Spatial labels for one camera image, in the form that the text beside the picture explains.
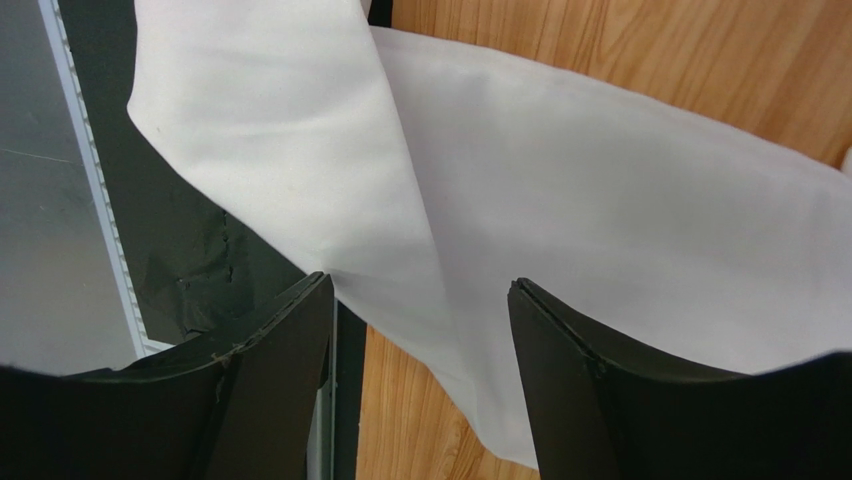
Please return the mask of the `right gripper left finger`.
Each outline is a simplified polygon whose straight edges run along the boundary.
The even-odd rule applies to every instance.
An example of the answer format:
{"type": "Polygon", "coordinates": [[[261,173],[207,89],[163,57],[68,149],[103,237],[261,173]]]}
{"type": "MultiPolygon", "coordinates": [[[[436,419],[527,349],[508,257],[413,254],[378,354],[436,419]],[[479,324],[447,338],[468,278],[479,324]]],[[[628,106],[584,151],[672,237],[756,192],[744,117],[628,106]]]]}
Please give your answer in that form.
{"type": "Polygon", "coordinates": [[[299,479],[331,335],[316,272],[121,370],[1,370],[5,479],[299,479]]]}

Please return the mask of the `white long sleeve shirt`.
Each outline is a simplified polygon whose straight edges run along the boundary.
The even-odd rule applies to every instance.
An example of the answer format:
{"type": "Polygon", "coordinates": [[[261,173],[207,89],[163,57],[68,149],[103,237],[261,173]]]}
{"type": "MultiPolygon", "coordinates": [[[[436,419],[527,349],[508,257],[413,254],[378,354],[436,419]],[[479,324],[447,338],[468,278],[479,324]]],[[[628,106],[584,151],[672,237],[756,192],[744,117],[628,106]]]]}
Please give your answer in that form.
{"type": "Polygon", "coordinates": [[[541,468],[525,277],[712,372],[851,344],[851,181],[538,62],[372,27],[356,1],[139,1],[128,113],[188,183],[423,362],[541,468]]]}

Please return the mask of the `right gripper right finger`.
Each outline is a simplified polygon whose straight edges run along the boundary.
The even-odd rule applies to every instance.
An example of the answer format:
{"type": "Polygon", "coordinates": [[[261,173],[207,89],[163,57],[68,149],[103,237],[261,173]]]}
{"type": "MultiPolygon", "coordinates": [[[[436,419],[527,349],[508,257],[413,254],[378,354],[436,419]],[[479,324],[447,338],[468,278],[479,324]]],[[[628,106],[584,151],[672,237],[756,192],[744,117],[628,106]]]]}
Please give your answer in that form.
{"type": "Polygon", "coordinates": [[[747,375],[656,349],[529,279],[508,307],[544,479],[847,479],[851,356],[747,375]]]}

